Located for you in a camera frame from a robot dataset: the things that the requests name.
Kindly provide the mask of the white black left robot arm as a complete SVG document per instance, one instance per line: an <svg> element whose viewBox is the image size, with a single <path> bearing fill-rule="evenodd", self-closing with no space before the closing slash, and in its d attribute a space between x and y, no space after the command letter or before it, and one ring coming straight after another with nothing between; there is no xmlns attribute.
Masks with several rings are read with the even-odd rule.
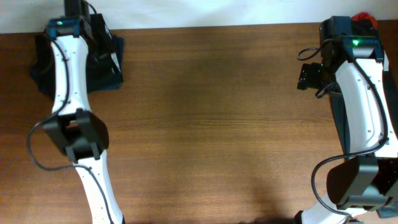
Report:
<svg viewBox="0 0 398 224"><path fill-rule="evenodd" d="M108 174L109 135L90 108L86 63L96 47L90 4L65 1L65 15L49 21L46 34L55 62L55 98L43 127L79 175L93 223L124 223Z"/></svg>

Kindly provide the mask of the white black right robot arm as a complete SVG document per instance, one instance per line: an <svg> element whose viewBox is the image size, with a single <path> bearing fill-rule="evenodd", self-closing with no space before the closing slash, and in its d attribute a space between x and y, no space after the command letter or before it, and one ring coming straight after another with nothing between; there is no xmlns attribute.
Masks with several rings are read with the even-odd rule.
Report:
<svg viewBox="0 0 398 224"><path fill-rule="evenodd" d="M356 223L376 212L397 216L397 87L371 16L333 16L320 24L320 63L303 62L297 87L327 96L343 153L326 194L295 223Z"/></svg>

